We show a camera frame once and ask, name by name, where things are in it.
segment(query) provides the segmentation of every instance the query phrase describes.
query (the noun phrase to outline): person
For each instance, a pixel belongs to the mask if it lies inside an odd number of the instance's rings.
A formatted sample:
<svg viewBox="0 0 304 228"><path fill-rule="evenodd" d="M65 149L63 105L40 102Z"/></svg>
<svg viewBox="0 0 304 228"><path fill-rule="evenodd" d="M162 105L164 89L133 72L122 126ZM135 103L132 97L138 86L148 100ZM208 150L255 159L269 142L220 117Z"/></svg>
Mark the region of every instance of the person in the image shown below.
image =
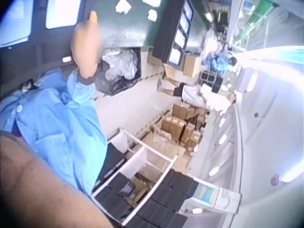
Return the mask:
<svg viewBox="0 0 304 228"><path fill-rule="evenodd" d="M38 89L20 90L0 103L0 130L21 137L52 170L90 196L106 157L93 94L100 50L98 25L86 21L81 42L72 40L78 66L66 79L60 69L45 73Z"/></svg>
<svg viewBox="0 0 304 228"><path fill-rule="evenodd" d="M215 111L226 112L226 110L236 102L234 93L230 93L228 98L219 94L213 93L211 87L203 84L202 87L198 85L188 85L183 82L178 82L171 78L164 77L175 86L174 90L165 89L162 87L162 81L157 82L157 91L165 93L169 96L181 97L182 100L192 106L207 108Z"/></svg>
<svg viewBox="0 0 304 228"><path fill-rule="evenodd" d="M237 64L237 58L230 57L228 58L227 55L224 53L216 54L214 57L208 57L205 60L205 65L209 66L211 71L223 73L228 69L228 66L235 66Z"/></svg>
<svg viewBox="0 0 304 228"><path fill-rule="evenodd" d="M90 199L59 178L22 138L0 131L0 149L2 224L31 228L113 227Z"/></svg>

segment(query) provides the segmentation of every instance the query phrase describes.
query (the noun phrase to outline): light blue uniform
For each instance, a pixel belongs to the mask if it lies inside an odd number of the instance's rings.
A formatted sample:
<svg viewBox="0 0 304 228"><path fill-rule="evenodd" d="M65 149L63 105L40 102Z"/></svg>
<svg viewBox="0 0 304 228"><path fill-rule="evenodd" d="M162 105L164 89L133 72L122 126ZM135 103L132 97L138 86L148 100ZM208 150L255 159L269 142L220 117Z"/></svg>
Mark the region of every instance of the light blue uniform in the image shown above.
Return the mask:
<svg viewBox="0 0 304 228"><path fill-rule="evenodd" d="M205 65L209 66L214 72L223 73L228 68L228 57L224 54L217 54L213 59L206 58Z"/></svg>
<svg viewBox="0 0 304 228"><path fill-rule="evenodd" d="M30 148L62 179L91 195L104 163L107 140L92 99L95 84L65 80L60 69L44 76L37 90L14 92L0 104L0 129L14 121Z"/></svg>

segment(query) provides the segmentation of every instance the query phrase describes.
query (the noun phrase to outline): black box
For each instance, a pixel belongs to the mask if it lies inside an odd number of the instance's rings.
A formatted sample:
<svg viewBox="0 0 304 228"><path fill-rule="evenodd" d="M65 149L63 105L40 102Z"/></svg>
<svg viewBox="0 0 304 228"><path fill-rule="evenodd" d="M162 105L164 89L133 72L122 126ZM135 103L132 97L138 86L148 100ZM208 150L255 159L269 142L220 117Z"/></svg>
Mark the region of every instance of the black box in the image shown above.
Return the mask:
<svg viewBox="0 0 304 228"><path fill-rule="evenodd" d="M155 192L151 195L151 199L161 205L164 205L171 191L171 187L161 183Z"/></svg>

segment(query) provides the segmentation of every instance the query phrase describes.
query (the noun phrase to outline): paper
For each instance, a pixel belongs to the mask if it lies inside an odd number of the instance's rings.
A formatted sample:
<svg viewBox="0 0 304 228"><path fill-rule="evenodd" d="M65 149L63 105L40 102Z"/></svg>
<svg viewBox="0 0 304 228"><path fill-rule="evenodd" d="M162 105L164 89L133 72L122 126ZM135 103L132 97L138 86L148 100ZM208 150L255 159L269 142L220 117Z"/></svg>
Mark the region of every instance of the paper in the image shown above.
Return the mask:
<svg viewBox="0 0 304 228"><path fill-rule="evenodd" d="M181 17L180 17L180 25L182 27L182 30L184 30L185 33L188 33L188 29L189 29L189 23L186 19L186 16L185 14L181 14Z"/></svg>
<svg viewBox="0 0 304 228"><path fill-rule="evenodd" d="M178 46L180 46L181 48L184 48L184 46L185 46L185 37L181 33L180 30L177 30L174 41L175 41L175 43L178 44Z"/></svg>
<svg viewBox="0 0 304 228"><path fill-rule="evenodd" d="M172 48L169 61L178 65L180 63L181 52L175 48Z"/></svg>
<svg viewBox="0 0 304 228"><path fill-rule="evenodd" d="M187 1L185 2L184 10L186 11L187 18L191 19L191 17L192 17L192 10L191 10L190 5L188 4Z"/></svg>
<svg viewBox="0 0 304 228"><path fill-rule="evenodd" d="M162 0L142 0L144 3L149 4L153 7L159 7L161 5Z"/></svg>
<svg viewBox="0 0 304 228"><path fill-rule="evenodd" d="M131 8L131 5L126 0L120 0L116 5L115 10L117 13L127 14Z"/></svg>
<svg viewBox="0 0 304 228"><path fill-rule="evenodd" d="M77 23L80 0L49 0L47 4L46 28L54 29Z"/></svg>
<svg viewBox="0 0 304 228"><path fill-rule="evenodd" d="M151 21L156 21L157 19L157 12L153 9L149 10L148 19Z"/></svg>

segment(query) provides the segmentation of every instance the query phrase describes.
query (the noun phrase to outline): fluorescent light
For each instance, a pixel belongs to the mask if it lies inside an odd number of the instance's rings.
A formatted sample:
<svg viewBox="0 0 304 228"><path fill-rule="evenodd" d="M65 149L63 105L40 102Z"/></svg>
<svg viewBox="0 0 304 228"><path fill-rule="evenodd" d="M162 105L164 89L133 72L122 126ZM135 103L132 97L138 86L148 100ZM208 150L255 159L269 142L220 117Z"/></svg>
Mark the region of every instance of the fluorescent light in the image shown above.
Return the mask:
<svg viewBox="0 0 304 228"><path fill-rule="evenodd" d="M193 214L201 214L203 213L203 209L202 208L195 208L192 210Z"/></svg>
<svg viewBox="0 0 304 228"><path fill-rule="evenodd" d="M218 13L218 23L219 23L219 21L220 21L220 15L221 15L221 13L219 12L219 13Z"/></svg>
<svg viewBox="0 0 304 228"><path fill-rule="evenodd" d="M208 21L210 21L210 22L213 21L211 13L206 13L206 14L205 14L205 17L206 17L206 19L207 19Z"/></svg>
<svg viewBox="0 0 304 228"><path fill-rule="evenodd" d="M243 18L244 14L243 14L243 11L240 10L239 14L238 14L238 18Z"/></svg>
<svg viewBox="0 0 304 228"><path fill-rule="evenodd" d="M301 161L299 164L294 166L288 173L286 173L282 178L281 181L283 182L291 182L298 176L300 176L304 172L304 160Z"/></svg>
<svg viewBox="0 0 304 228"><path fill-rule="evenodd" d="M221 145L221 144L223 144L225 141L226 141L226 139L227 139L227 135L226 134L224 134L221 138L220 138L220 140L219 140L219 145Z"/></svg>
<svg viewBox="0 0 304 228"><path fill-rule="evenodd" d="M255 87L256 85L256 82L257 82L257 73L254 73L251 78L250 78L250 81L248 83L248 86L247 86L247 92L251 92L253 90L253 88Z"/></svg>
<svg viewBox="0 0 304 228"><path fill-rule="evenodd" d="M219 171L219 167L214 167L210 172L209 176L214 176Z"/></svg>
<svg viewBox="0 0 304 228"><path fill-rule="evenodd" d="M223 125L224 125L224 123L225 123L225 118L222 118L221 120L220 120L220 122L219 122L219 127L222 127Z"/></svg>

